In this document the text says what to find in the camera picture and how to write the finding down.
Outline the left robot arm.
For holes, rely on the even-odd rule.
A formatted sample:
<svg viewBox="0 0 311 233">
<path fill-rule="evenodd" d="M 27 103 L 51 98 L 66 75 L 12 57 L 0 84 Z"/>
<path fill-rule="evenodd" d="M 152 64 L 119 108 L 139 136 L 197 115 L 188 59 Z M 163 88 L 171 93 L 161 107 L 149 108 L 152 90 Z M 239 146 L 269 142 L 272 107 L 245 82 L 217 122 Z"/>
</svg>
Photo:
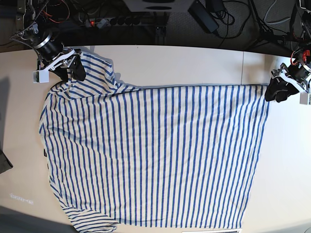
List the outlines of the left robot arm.
<svg viewBox="0 0 311 233">
<path fill-rule="evenodd" d="M 302 27 L 301 37 L 294 32 L 294 19 L 299 15 Z M 290 64 L 281 63 L 271 71 L 270 83 L 265 92 L 265 100 L 285 101 L 292 95 L 300 95 L 300 103 L 311 104 L 311 2 L 296 0 L 292 15 L 278 21 L 264 21 L 265 24 L 290 23 L 290 32 L 283 40 L 296 41 L 297 48 L 292 49 Z"/>
</svg>

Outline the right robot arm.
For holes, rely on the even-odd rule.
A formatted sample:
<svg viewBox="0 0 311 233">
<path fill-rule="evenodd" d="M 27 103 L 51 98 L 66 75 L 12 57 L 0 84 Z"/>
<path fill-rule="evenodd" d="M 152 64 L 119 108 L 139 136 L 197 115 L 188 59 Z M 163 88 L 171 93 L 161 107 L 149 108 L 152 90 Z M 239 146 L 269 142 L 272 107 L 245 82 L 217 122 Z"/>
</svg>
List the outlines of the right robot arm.
<svg viewBox="0 0 311 233">
<path fill-rule="evenodd" d="M 34 83 L 48 83 L 50 73 L 62 81 L 68 80 L 68 74 L 77 81 L 84 81 L 86 72 L 81 62 L 81 50 L 65 47 L 57 29 L 46 25 L 49 1 L 18 0 L 16 29 L 9 39 L 31 48 L 37 55 L 37 68 L 33 72 Z"/>
</svg>

